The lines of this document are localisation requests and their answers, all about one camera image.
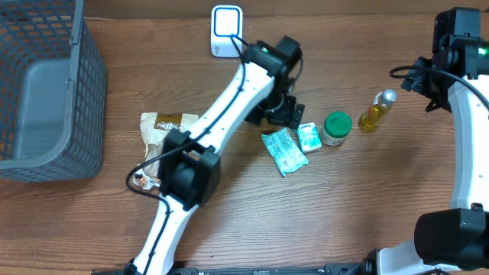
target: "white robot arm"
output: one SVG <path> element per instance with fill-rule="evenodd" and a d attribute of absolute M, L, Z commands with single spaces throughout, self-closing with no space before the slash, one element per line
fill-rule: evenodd
<path fill-rule="evenodd" d="M 480 12 L 453 8 L 436 17 L 431 60 L 420 57 L 402 88 L 432 100 L 426 110 L 452 112 L 455 184 L 450 209 L 422 215 L 414 239 L 369 254 L 370 273 L 401 275 L 489 268 L 489 44 Z"/>
<path fill-rule="evenodd" d="M 249 45 L 242 65 L 211 108 L 186 133 L 171 131 L 167 135 L 164 154 L 192 146 L 160 162 L 162 199 L 157 216 L 143 250 L 128 263 L 125 274 L 170 272 L 186 224 L 214 192 L 220 177 L 220 155 L 244 120 L 259 125 L 266 118 L 274 125 L 299 126 L 304 105 L 296 105 L 287 92 L 295 82 L 289 72 L 301 59 L 299 44 L 288 37 L 276 47 L 262 41 Z M 186 154 L 190 152 L 197 160 Z"/>
<path fill-rule="evenodd" d="M 485 98 L 489 98 L 489 76 L 469 80 Z M 455 82 L 449 88 L 449 104 L 455 126 L 455 185 L 451 209 L 470 210 L 473 205 L 489 209 L 489 112 L 467 87 Z M 414 239 L 378 252 L 377 274 L 418 274 L 438 268 L 460 270 L 456 265 L 428 265 L 416 252 Z"/>

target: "food package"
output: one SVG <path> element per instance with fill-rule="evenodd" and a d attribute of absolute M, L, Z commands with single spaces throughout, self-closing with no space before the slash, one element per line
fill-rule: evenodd
<path fill-rule="evenodd" d="M 191 114 L 172 114 L 165 115 L 156 112 L 143 113 L 141 115 L 141 137 L 144 142 L 144 161 L 161 155 L 163 152 L 164 138 L 172 129 L 185 132 L 190 125 L 199 120 L 198 115 Z M 153 186 L 159 186 L 160 180 L 157 178 L 160 161 L 138 170 L 133 177 L 133 183 L 141 186 L 143 189 L 151 189 Z"/>
<path fill-rule="evenodd" d="M 296 172 L 300 167 L 309 163 L 290 136 L 287 128 L 273 134 L 262 134 L 261 139 L 265 143 L 268 153 L 275 160 L 282 176 L 285 176 L 286 173 Z"/>

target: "blue packet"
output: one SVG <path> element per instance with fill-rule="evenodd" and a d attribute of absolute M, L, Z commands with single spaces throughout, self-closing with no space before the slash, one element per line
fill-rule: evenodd
<path fill-rule="evenodd" d="M 309 163 L 286 128 L 273 134 L 262 134 L 261 140 L 275 160 L 282 176 L 296 172 L 300 167 Z"/>

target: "small bottle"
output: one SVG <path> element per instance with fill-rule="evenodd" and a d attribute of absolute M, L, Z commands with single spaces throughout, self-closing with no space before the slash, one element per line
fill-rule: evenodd
<path fill-rule="evenodd" d="M 392 89 L 379 92 L 375 96 L 374 103 L 368 107 L 367 111 L 361 114 L 360 119 L 358 119 L 358 127 L 363 131 L 374 131 L 380 119 L 392 109 L 396 99 L 396 91 Z"/>
<path fill-rule="evenodd" d="M 344 112 L 333 112 L 324 121 L 319 136 L 326 145 L 337 146 L 343 143 L 350 130 L 350 117 Z"/>

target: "gray wire basket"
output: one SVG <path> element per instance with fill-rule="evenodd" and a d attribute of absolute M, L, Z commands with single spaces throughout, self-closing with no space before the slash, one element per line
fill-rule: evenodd
<path fill-rule="evenodd" d="M 95 176 L 106 69 L 83 0 L 0 0 L 0 178 Z"/>

